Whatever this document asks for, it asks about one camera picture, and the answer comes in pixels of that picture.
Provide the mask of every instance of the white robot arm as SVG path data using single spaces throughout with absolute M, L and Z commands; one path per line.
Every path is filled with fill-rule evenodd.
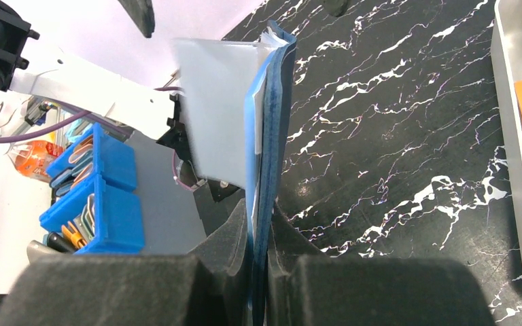
M 41 96 L 131 126 L 159 139 L 174 115 L 169 94 L 136 84 L 55 45 L 40 41 L 0 1 L 0 90 Z
M 173 117 L 169 95 L 112 73 L 54 45 L 28 39 L 22 51 L 30 62 L 16 69 L 10 90 L 67 103 L 122 122 L 159 139 Z

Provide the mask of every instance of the blue plastic bin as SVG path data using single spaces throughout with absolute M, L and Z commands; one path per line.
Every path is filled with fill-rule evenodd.
M 106 184 L 100 175 L 82 183 L 41 215 L 41 227 L 60 234 L 61 226 L 80 216 L 87 196 L 94 192 L 95 235 L 77 254 L 139 253 L 145 246 L 139 198 Z
M 135 190 L 137 188 L 135 151 L 131 146 L 105 134 L 99 124 L 87 130 L 53 161 L 47 168 L 47 173 L 54 178 L 65 169 L 74 166 L 69 163 L 69 156 L 75 147 L 91 134 L 93 135 L 93 170 L 86 180 L 100 174 L 109 185 L 129 192 Z

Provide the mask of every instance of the white shelf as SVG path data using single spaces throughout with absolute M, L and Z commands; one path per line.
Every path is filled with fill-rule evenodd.
M 491 59 L 522 261 L 522 130 L 514 87 L 522 80 L 522 0 L 495 3 Z

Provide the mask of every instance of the orange bottle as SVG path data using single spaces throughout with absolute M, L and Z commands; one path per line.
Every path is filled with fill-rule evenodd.
M 48 141 L 29 141 L 9 150 L 9 157 L 20 174 L 43 182 L 50 182 L 47 167 L 63 152 L 63 148 Z

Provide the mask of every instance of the scissors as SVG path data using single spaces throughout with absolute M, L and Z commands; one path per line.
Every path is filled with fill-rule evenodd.
M 73 180 L 68 180 L 68 181 L 60 184 L 56 189 L 54 189 L 55 196 L 63 197 L 71 190 L 72 185 L 73 185 Z
M 93 150 L 87 151 L 84 153 L 79 160 L 75 163 L 75 167 L 72 168 L 73 172 L 71 175 L 76 176 L 87 164 L 93 161 Z
M 83 222 L 81 221 L 81 215 L 77 216 L 73 223 L 75 224 L 75 227 L 77 227 L 77 230 L 79 230 L 79 233 L 83 236 L 83 239 L 85 242 L 89 243 L 91 240 L 93 240 L 93 237 L 91 234 L 87 232 L 87 229 L 83 225 Z
M 75 149 L 73 150 L 73 153 L 69 156 L 69 163 L 70 164 L 75 164 L 77 163 L 77 161 L 83 156 L 85 155 L 88 151 L 92 151 L 93 150 L 93 144 L 92 143 L 89 143 L 89 144 L 86 144 L 86 145 L 83 145 L 83 143 L 80 143 L 77 147 L 75 147 Z
M 81 212 L 81 215 L 79 216 L 79 220 L 81 221 L 81 224 L 83 225 L 83 229 L 84 229 L 87 237 L 93 239 L 95 233 L 90 224 L 89 218 L 87 218 L 87 205 L 83 206 L 83 211 Z
M 62 184 L 65 183 L 67 180 L 73 179 L 73 169 L 72 168 L 66 168 L 63 170 L 63 172 L 59 173 L 55 178 L 51 179 L 51 182 L 49 182 L 49 186 L 52 189 L 56 189 L 60 187 Z
M 66 226 L 61 226 L 61 231 L 63 232 L 63 236 L 65 238 L 69 239 L 73 246 L 77 249 L 81 249 L 87 245 L 87 242 L 85 242 L 85 239 L 83 239 L 83 236 L 79 233 L 79 230 L 77 230 L 77 227 L 75 227 L 75 224 L 73 224 L 72 221 L 67 222 Z
M 81 147 L 83 146 L 87 146 L 87 145 L 90 145 L 90 144 L 93 144 L 93 135 L 89 135 L 87 138 L 83 139 L 83 141 L 81 143 L 78 143 L 76 146 L 75 146 L 75 149 L 73 150 L 73 152 L 81 149 Z
M 71 189 L 75 188 L 79 182 L 83 181 L 86 177 L 88 177 L 91 174 L 91 171 L 93 170 L 93 163 L 90 162 L 87 164 L 83 170 L 81 170 L 77 176 L 75 177 L 75 180 L 73 181 L 73 185 L 71 186 Z
M 86 232 L 91 234 L 91 238 L 95 235 L 94 198 L 95 194 L 91 194 L 87 197 L 87 205 L 85 205 L 83 213 L 81 214 L 81 222 L 83 223 Z

